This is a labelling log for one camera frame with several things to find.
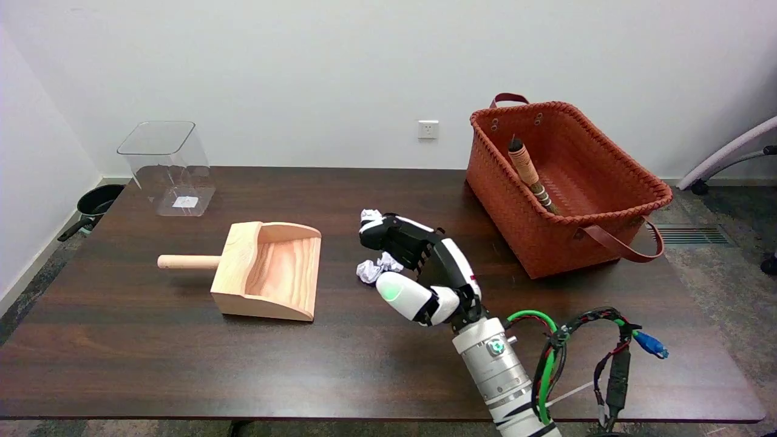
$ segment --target green light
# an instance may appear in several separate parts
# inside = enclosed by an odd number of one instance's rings
[[[401,285],[386,285],[383,287],[382,290],[378,290],[381,293],[381,296],[383,296],[383,299],[386,302],[391,302],[402,293],[402,286]]]
[[[491,341],[490,346],[491,346],[491,350],[496,352],[497,354],[504,351],[504,343],[502,341],[499,341],[499,340]]]

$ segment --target dark wooden table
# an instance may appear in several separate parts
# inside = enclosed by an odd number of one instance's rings
[[[199,218],[154,215],[130,184],[0,348],[2,418],[323,418],[489,421],[449,327],[405,320],[362,285],[362,208],[442,226],[462,248],[492,313],[556,320],[619,308],[671,350],[632,349],[625,420],[753,422],[764,410],[665,259],[623,261],[532,281],[454,170],[215,168]],[[323,235],[315,322],[222,316],[212,272],[160,271],[161,253],[219,254],[233,222],[285,221]],[[533,372],[543,337],[519,325]],[[591,381],[615,344],[592,323],[569,344],[554,394]],[[588,387],[552,407],[597,417]]]

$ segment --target gray floor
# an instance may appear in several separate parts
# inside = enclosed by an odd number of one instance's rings
[[[737,244],[668,247],[667,259],[709,322],[720,328],[729,353],[751,381],[768,414],[755,425],[635,423],[619,428],[642,437],[756,437],[772,432],[777,428],[777,341],[773,334],[777,329],[777,278],[762,274],[758,265],[765,253],[777,246],[777,188],[713,187],[703,198],[685,192],[675,194],[671,205],[653,214],[656,223],[719,223]],[[83,241],[77,236],[52,255],[3,316],[0,344],[9,338]],[[224,421],[0,421],[0,436],[224,437],[228,425]],[[577,437],[586,435],[591,425],[560,424],[559,428],[565,437]],[[489,424],[415,422],[256,422],[241,432],[242,437],[260,435],[438,437],[498,433]]]

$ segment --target orange woven basket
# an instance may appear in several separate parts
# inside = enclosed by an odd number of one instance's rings
[[[500,101],[526,103],[497,107]],[[541,278],[624,257],[648,262],[664,242],[647,220],[672,200],[664,182],[645,170],[576,107],[528,104],[502,93],[470,118],[475,130],[467,182],[529,277]],[[515,135],[534,162],[561,215],[547,212],[507,157]],[[629,247],[643,222],[656,233],[655,255]]]

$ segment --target clear plastic container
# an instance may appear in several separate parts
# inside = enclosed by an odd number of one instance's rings
[[[216,191],[211,168],[190,121],[140,123],[117,150],[158,215],[205,213]]]

